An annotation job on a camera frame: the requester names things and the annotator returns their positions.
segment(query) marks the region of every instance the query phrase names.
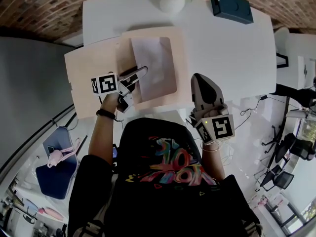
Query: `gray wall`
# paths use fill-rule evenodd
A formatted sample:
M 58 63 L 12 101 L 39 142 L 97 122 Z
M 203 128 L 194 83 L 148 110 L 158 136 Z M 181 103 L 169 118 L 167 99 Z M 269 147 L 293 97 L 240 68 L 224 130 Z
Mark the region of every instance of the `gray wall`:
M 74 48 L 0 37 L 0 167 L 73 103 L 64 54 Z

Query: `black t-shirt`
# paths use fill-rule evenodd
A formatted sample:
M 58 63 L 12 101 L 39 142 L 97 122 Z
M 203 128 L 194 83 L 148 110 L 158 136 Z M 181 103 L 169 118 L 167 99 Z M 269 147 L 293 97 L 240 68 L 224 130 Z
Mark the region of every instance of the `black t-shirt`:
M 200 160 L 186 127 L 151 118 L 128 123 L 118 151 L 118 179 L 104 217 L 107 234 L 199 230 L 213 236 L 245 235 L 243 222 L 250 209 L 235 179 L 227 178 L 231 185 L 217 184 Z M 82 159 L 69 205 L 70 236 L 107 203 L 111 177 L 112 168 L 103 159 Z

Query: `black wristband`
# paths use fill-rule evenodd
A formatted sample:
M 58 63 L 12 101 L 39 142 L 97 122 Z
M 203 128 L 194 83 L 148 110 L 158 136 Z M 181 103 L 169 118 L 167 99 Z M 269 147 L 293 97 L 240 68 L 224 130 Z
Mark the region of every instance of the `black wristband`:
M 103 110 L 103 109 L 99 109 L 96 114 L 97 114 L 97 116 L 98 115 L 106 116 L 106 117 L 108 117 L 110 119 L 116 120 L 116 117 L 115 117 L 115 115 L 113 113 L 110 113 L 110 112 L 108 112 L 106 110 Z

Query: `white vase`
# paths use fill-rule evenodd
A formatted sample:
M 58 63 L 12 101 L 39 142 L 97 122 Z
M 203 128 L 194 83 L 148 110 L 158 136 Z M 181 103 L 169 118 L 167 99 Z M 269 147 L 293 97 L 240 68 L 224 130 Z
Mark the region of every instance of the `white vase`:
M 183 9 L 185 3 L 186 0 L 160 0 L 160 9 L 168 14 L 177 14 Z

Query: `white table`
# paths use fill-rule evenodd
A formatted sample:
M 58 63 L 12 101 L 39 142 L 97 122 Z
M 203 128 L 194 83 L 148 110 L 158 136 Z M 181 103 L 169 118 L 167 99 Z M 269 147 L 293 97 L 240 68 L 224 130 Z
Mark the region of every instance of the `white table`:
M 271 19 L 252 8 L 253 24 L 214 17 L 201 0 L 188 1 L 177 15 L 159 10 L 159 0 L 87 0 L 83 3 L 83 42 L 89 45 L 128 30 L 181 27 L 189 76 L 215 81 L 225 100 L 274 92 L 276 48 Z

